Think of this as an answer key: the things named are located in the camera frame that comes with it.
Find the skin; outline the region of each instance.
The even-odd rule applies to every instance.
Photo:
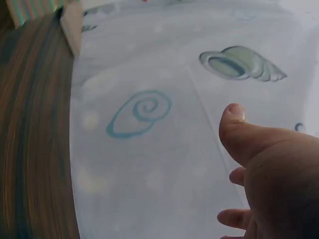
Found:
[[[219,136],[242,167],[230,181],[245,187],[249,210],[228,209],[218,220],[246,230],[223,239],[319,238],[319,138],[245,121],[244,108],[230,104]]]

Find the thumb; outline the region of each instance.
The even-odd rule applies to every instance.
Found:
[[[295,137],[297,132],[249,124],[245,110],[239,104],[230,104],[219,125],[219,138],[228,153],[239,164],[247,167],[250,160],[265,149]]]

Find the spiral shell print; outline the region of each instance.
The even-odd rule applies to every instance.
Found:
[[[243,46],[228,47],[221,52],[203,52],[199,61],[206,70],[226,79],[244,80],[251,77],[266,82],[287,77],[276,65]]]
[[[115,113],[106,128],[114,138],[131,138],[149,131],[167,116],[171,100],[156,90],[142,91],[130,97]]]

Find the wooden table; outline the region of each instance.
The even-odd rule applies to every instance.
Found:
[[[79,239],[69,158],[73,57],[58,15],[0,39],[1,239]]]

